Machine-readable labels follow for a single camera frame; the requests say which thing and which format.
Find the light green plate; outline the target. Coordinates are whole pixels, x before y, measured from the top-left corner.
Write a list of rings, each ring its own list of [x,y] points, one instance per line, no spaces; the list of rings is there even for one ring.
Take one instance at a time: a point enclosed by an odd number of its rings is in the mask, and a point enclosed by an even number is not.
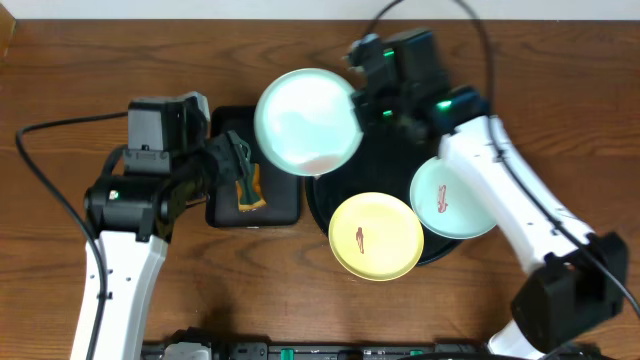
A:
[[[496,226],[472,189],[438,157],[427,160],[414,174],[409,196],[421,223],[437,235],[466,240]]]
[[[294,70],[273,81],[254,115],[256,141],[267,160],[303,177],[346,164],[363,139],[354,92],[343,77],[320,68]]]

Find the light green plate top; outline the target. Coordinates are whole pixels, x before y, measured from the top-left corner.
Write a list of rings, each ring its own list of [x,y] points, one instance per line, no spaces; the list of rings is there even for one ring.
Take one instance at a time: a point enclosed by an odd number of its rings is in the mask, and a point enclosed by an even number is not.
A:
[[[294,70],[273,81],[254,115],[256,141],[267,160],[303,177],[346,164],[363,139],[354,92],[343,77],[320,68]]]

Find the orange green sponge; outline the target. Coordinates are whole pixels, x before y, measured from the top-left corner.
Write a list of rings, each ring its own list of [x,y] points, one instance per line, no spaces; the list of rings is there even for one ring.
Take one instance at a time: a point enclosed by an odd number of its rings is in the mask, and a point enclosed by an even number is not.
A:
[[[252,163],[249,174],[236,182],[237,205],[241,212],[254,211],[266,205],[260,185],[260,167]]]

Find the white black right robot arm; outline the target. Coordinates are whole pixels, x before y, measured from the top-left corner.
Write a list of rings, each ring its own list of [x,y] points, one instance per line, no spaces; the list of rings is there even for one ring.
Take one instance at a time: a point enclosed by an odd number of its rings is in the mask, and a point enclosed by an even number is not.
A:
[[[491,353],[543,359],[617,316],[625,303],[639,307],[626,286],[622,238],[595,234],[553,195],[475,89],[372,83],[351,100],[366,130],[407,119],[439,137],[439,158],[470,186],[511,244],[527,279],[511,302],[511,321],[488,342]]]

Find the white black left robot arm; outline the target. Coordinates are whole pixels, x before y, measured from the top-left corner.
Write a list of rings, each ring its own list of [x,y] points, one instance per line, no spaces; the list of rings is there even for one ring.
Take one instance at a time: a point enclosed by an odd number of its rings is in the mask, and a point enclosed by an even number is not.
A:
[[[175,223],[215,188],[249,179],[251,148],[236,132],[153,144],[131,136],[85,194],[90,236],[71,356],[137,359]]]

